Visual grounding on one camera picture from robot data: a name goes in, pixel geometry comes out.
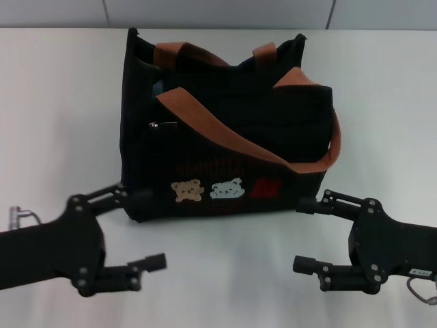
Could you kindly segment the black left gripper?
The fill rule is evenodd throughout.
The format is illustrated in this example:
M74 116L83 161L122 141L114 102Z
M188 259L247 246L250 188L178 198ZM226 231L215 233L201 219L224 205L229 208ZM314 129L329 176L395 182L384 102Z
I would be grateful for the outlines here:
M26 228L20 226L21 219L37 215L19 206L11 207L10 229L1 233L1 289L62 277L69 279L82 296L140 291L144 271L167 268L165 254L104 267L104 237L95 215L118 208L129 212L150 200L151 189L133 191L118 183L74 195L60 217Z

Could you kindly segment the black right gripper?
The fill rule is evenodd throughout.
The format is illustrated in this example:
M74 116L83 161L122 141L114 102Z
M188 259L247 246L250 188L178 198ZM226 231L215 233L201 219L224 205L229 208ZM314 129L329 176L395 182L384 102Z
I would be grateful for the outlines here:
M296 256L293 271L317 275L320 290L364 291L374 295L389 276L436 280L436 228L390 218L378 200L325 190L322 199L303 197L297 213L332 215L353 221L350 259L341 266Z

